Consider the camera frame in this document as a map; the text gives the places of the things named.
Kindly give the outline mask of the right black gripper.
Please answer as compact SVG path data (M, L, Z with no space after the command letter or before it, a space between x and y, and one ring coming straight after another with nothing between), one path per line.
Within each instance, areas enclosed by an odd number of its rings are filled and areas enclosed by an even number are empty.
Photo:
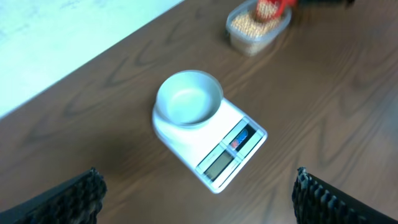
M344 6L350 7L354 0L298 0L298 6Z

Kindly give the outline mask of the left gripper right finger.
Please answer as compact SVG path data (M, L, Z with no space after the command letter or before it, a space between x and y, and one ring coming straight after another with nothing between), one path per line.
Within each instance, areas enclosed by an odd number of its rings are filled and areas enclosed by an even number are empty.
M367 206L299 167L292 192L298 224L397 224L397 220Z

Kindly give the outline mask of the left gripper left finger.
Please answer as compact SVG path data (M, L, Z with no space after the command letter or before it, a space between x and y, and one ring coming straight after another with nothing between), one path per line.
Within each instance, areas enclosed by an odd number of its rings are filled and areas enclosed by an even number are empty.
M1 212L5 224L96 224L107 192L103 176L95 169Z

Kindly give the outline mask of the red measuring scoop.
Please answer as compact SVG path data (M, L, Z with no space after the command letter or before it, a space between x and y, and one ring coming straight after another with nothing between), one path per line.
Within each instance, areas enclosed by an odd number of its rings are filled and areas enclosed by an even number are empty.
M276 19L287 7L294 6L296 3L297 0L258 0L255 18L261 22Z

